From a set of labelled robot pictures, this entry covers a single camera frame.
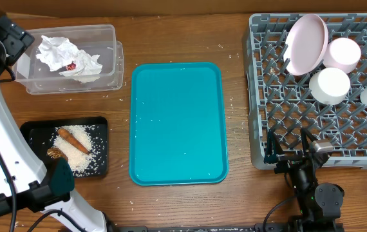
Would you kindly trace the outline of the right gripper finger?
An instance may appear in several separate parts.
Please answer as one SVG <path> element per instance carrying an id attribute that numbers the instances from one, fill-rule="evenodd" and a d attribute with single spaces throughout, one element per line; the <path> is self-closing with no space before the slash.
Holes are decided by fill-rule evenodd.
<path id="1" fill-rule="evenodd" d="M 273 130 L 269 130 L 267 133 L 267 147 L 265 149 L 264 163 L 275 164 L 283 157 L 284 151 L 281 147 L 278 138 L 275 136 Z"/>
<path id="2" fill-rule="evenodd" d="M 301 128 L 300 129 L 300 134 L 301 134 L 301 143 L 302 143 L 302 147 L 303 147 L 303 153 L 305 155 L 307 155 L 308 151 L 309 151 L 310 142 L 314 141 L 315 137 L 306 128 Z"/>

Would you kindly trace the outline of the white tissue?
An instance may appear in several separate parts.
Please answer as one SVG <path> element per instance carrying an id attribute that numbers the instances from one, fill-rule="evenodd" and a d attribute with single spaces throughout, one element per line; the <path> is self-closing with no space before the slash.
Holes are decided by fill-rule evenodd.
<path id="1" fill-rule="evenodd" d="M 98 63 L 100 55 L 90 55 L 79 50 L 66 37 L 41 36 L 42 42 L 38 46 L 36 58 L 46 64 L 51 72 L 59 71 L 59 75 L 71 77 L 81 83 L 93 82 L 99 78 L 103 65 Z M 67 71 L 66 66 L 75 63 L 76 69 Z"/>

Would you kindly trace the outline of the brown food scrap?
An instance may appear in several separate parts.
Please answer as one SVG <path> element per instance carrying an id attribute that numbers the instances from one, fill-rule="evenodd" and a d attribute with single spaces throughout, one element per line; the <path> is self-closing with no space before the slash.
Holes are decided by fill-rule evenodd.
<path id="1" fill-rule="evenodd" d="M 49 148 L 46 154 L 53 159 L 63 158 L 68 161 L 68 157 L 59 148 Z"/>

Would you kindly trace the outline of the pink plastic bowl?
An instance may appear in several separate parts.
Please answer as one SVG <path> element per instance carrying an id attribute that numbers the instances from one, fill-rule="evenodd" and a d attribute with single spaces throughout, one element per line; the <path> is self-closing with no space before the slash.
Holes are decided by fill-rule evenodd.
<path id="1" fill-rule="evenodd" d="M 338 68 L 344 73 L 355 70 L 361 58 L 361 48 L 352 39 L 340 37 L 328 44 L 323 57 L 326 68 Z"/>

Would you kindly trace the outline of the large white plate with rice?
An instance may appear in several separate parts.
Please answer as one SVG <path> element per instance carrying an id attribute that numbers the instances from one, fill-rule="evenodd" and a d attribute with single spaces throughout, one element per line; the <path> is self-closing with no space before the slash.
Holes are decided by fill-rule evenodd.
<path id="1" fill-rule="evenodd" d="M 287 71 L 299 76 L 311 72 L 322 61 L 328 45 L 328 29 L 316 14 L 300 17 L 290 29 L 283 55 Z"/>

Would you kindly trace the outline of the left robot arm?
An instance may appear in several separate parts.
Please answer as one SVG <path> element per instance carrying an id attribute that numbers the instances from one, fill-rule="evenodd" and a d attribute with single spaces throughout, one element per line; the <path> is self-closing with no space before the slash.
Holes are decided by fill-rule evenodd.
<path id="1" fill-rule="evenodd" d="M 27 31 L 0 17 L 0 75 L 33 43 Z M 0 217 L 28 208 L 52 216 L 70 231 L 115 231 L 105 213 L 91 207 L 75 190 L 73 173 L 64 158 L 45 164 L 31 150 L 17 127 L 0 89 Z"/>

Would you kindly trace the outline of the red snack wrapper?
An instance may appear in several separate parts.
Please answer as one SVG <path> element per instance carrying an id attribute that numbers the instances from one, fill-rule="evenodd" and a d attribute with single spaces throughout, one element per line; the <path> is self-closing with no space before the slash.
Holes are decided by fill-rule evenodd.
<path id="1" fill-rule="evenodd" d="M 71 64 L 66 66 L 67 71 L 74 70 L 74 69 L 76 69 L 76 64 L 75 63 L 71 63 Z"/>

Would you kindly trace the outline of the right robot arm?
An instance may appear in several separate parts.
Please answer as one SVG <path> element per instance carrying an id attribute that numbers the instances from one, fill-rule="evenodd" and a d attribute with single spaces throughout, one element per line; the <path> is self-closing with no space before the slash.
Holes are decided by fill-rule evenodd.
<path id="1" fill-rule="evenodd" d="M 275 133 L 267 133 L 264 162 L 275 164 L 274 173 L 284 175 L 294 195 L 274 206 L 265 216 L 262 231 L 343 231 L 343 225 L 335 220 L 341 217 L 344 190 L 337 184 L 318 183 L 316 170 L 330 158 L 333 146 L 329 140 L 318 140 L 307 129 L 300 129 L 303 150 L 297 155 L 286 155 Z M 300 214 L 291 216 L 288 222 L 269 222 L 275 210 L 296 200 Z"/>

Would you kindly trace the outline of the orange carrot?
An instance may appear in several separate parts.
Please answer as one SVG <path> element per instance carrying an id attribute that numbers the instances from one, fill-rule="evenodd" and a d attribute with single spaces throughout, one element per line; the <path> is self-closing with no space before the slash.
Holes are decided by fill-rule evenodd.
<path id="1" fill-rule="evenodd" d="M 58 136 L 55 139 L 54 146 L 59 148 L 65 155 L 89 155 L 89 149 L 70 130 L 59 128 L 57 133 Z"/>

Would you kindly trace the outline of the pale green bowl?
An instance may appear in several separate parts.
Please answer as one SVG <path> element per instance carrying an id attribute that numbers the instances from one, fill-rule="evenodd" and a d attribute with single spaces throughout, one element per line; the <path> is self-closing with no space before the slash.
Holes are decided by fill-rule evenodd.
<path id="1" fill-rule="evenodd" d="M 344 101 L 350 89 L 350 79 L 338 68 L 325 68 L 312 76 L 309 88 L 318 102 L 336 105 Z"/>

